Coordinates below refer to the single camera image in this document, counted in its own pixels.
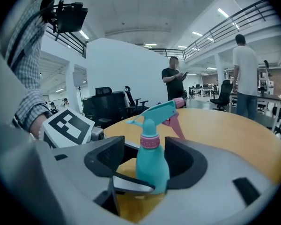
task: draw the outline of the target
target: railing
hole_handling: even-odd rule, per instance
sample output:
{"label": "railing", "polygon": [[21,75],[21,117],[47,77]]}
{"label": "railing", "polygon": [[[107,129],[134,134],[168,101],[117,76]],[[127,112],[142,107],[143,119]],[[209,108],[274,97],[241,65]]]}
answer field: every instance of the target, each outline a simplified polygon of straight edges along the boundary
{"label": "railing", "polygon": [[277,15],[267,0],[256,2],[228,17],[184,49],[185,60],[216,42]]}
{"label": "railing", "polygon": [[186,60],[183,50],[165,48],[149,48],[149,50],[159,53],[160,55],[163,55],[167,58],[177,57],[180,60]]}
{"label": "railing", "polygon": [[71,32],[65,32],[65,33],[53,33],[53,28],[49,24],[46,29],[46,35],[54,39],[55,41],[61,43],[64,46],[67,46],[69,48],[72,48],[74,51],[79,53],[82,57],[86,58],[86,43],[79,40],[78,37],[76,37]]}

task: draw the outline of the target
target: short hair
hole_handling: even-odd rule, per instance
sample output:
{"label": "short hair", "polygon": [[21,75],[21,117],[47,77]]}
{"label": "short hair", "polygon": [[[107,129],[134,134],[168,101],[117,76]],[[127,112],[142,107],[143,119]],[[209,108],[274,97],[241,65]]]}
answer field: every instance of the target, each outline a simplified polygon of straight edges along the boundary
{"label": "short hair", "polygon": [[178,57],[171,57],[171,58],[170,58],[170,63],[171,63],[174,59],[175,59],[175,60],[178,60]]}
{"label": "short hair", "polygon": [[237,34],[237,35],[235,36],[235,41],[236,41],[237,44],[240,44],[240,43],[245,44],[244,35]]}

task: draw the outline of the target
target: plaid shirt sleeve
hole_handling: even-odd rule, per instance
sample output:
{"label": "plaid shirt sleeve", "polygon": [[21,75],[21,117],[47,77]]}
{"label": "plaid shirt sleeve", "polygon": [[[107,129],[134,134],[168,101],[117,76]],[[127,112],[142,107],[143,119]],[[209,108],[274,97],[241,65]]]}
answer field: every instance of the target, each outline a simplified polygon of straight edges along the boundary
{"label": "plaid shirt sleeve", "polygon": [[44,30],[39,30],[36,35],[38,39],[32,45],[31,52],[21,59],[15,70],[15,75],[28,90],[16,113],[22,127],[27,131],[39,115],[44,114],[47,118],[51,115],[40,90],[39,59],[43,34]]}

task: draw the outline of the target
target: round table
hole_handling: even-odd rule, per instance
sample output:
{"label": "round table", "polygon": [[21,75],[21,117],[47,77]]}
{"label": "round table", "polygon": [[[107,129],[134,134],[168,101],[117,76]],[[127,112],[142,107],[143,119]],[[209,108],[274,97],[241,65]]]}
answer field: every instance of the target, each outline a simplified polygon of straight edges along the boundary
{"label": "round table", "polygon": [[[177,109],[179,123],[185,139],[233,152],[259,170],[273,183],[281,183],[281,140],[266,127],[228,112],[204,109]],[[104,130],[106,136],[125,136],[126,141],[140,144],[142,128],[118,122]],[[164,137],[177,137],[172,128],[163,124],[157,127],[160,141]],[[120,165],[119,173],[135,176],[135,159]],[[121,217],[138,222],[160,201],[162,195],[135,199],[131,195],[118,195]]]}

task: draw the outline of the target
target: teal spray bottle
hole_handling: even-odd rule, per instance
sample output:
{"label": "teal spray bottle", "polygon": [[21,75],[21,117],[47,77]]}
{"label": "teal spray bottle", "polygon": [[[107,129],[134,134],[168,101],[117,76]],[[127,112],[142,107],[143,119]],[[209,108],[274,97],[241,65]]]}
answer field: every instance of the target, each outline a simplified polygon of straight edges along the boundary
{"label": "teal spray bottle", "polygon": [[143,128],[140,135],[140,148],[136,157],[136,178],[146,181],[155,186],[152,194],[160,194],[166,191],[167,181],[170,179],[169,166],[164,158],[164,150],[160,144],[156,126],[164,124],[172,127],[175,133],[184,139],[178,122],[179,113],[176,108],[184,106],[182,98],[153,106],[138,117],[143,116],[144,122],[137,122],[136,117],[129,124]]}

